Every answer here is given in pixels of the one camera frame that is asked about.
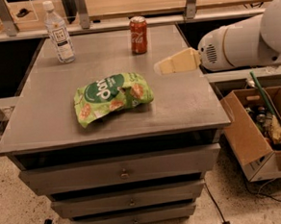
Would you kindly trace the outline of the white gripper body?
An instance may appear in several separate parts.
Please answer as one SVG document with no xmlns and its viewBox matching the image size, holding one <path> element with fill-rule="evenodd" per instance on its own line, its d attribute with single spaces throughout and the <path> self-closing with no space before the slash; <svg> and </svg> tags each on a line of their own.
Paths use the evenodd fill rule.
<svg viewBox="0 0 281 224">
<path fill-rule="evenodd" d="M 211 71 L 229 69 L 231 64 L 226 60 L 223 41 L 227 28 L 222 26 L 205 35 L 198 43 L 202 65 Z"/>
</svg>

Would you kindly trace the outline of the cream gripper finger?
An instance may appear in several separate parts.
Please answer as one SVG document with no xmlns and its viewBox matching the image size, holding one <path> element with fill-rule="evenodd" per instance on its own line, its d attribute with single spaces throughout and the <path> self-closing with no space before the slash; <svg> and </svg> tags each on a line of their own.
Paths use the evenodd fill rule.
<svg viewBox="0 0 281 224">
<path fill-rule="evenodd" d="M 194 71 L 200 66 L 199 52 L 193 48 L 186 48 L 177 54 L 156 62 L 154 70 L 159 75 Z"/>
</svg>

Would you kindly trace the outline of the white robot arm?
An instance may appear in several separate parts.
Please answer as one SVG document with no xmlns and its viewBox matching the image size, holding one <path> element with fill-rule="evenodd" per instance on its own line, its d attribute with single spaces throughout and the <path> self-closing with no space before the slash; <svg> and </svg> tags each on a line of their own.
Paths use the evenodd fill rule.
<svg viewBox="0 0 281 224">
<path fill-rule="evenodd" d="M 281 64 L 281 0 L 273 0 L 261 15 L 220 26 L 205 35 L 197 48 L 186 48 L 154 66 L 160 75 L 195 70 Z"/>
</svg>

